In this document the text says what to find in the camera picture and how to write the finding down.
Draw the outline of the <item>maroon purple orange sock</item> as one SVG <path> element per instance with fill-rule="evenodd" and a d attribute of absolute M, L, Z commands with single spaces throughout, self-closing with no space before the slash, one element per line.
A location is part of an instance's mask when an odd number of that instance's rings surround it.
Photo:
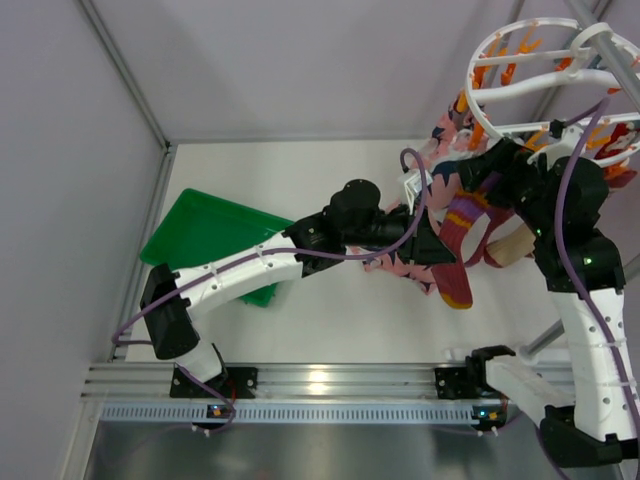
<path fill-rule="evenodd" d="M 459 190 L 453 197 L 439 231 L 439 239 L 455 255 L 451 264 L 432 267 L 432 274 L 443 301 L 451 308 L 469 309 L 473 295 L 462 255 L 462 244 L 476 221 L 490 211 L 485 195 Z"/>

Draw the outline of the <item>beige purple striped sock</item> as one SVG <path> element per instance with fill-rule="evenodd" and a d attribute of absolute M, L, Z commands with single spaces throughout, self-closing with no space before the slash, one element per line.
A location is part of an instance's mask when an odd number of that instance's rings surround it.
<path fill-rule="evenodd" d="M 522 224 L 508 235 L 491 241 L 485 249 L 484 260 L 494 268 L 506 268 L 530 256 L 534 250 L 535 235 Z"/>

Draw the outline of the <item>white round clip hanger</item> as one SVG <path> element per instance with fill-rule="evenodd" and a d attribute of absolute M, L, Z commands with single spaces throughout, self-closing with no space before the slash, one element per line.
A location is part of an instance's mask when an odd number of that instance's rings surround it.
<path fill-rule="evenodd" d="M 530 42 L 530 36 L 539 27 L 562 27 L 576 33 L 570 45 L 563 50 L 538 51 L 538 40 Z M 629 59 L 632 71 L 639 72 L 639 47 L 626 38 L 614 33 L 612 40 L 624 60 Z M 542 147 L 558 139 L 564 127 L 581 120 L 588 123 L 595 118 L 586 113 L 570 120 L 560 127 L 555 121 L 530 121 L 519 124 L 494 125 L 483 110 L 486 104 L 513 100 L 537 91 L 550 90 L 571 84 L 593 83 L 605 87 L 609 96 L 623 91 L 609 69 L 595 68 L 591 62 L 600 56 L 591 44 L 589 31 L 584 32 L 575 20 L 564 18 L 536 18 L 530 21 L 518 21 L 494 32 L 486 38 L 472 55 L 467 67 L 463 93 L 468 110 L 475 118 L 475 131 L 472 138 L 476 141 L 482 135 L 488 142 L 504 138 L 516 139 L 518 135 L 529 133 L 530 139 L 522 145 L 537 152 Z M 601 130 L 614 128 L 619 123 L 639 121 L 637 113 L 603 115 L 596 121 L 587 143 Z M 601 168 L 631 157 L 639 151 L 639 141 L 631 147 L 630 153 L 623 153 L 603 161 L 594 160 Z"/>

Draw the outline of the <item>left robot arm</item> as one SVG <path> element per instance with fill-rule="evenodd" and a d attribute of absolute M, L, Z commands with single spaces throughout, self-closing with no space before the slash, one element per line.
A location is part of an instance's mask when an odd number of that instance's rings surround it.
<path fill-rule="evenodd" d="M 385 212 L 380 197 L 374 183 L 352 180 L 322 211 L 252 248 L 196 267 L 153 267 L 140 308 L 156 359 L 173 362 L 209 387 L 221 386 L 226 365 L 216 346 L 203 339 L 197 319 L 255 290 L 332 268 L 348 259 L 350 247 L 373 256 L 394 253 L 405 263 L 426 266 L 456 262 L 433 230 L 425 205 L 401 204 Z"/>

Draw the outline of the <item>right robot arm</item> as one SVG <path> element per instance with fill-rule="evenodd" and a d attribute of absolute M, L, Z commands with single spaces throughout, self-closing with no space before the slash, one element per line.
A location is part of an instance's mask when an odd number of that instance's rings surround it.
<path fill-rule="evenodd" d="M 504 139 L 458 166 L 461 185 L 514 211 L 532 231 L 534 260 L 566 336 L 574 391 L 540 377 L 508 347 L 466 359 L 479 389 L 514 402 L 562 468 L 639 457 L 639 398 L 623 320 L 625 276 L 615 244 L 597 228 L 609 188 L 601 168 L 579 156 L 555 160 Z"/>

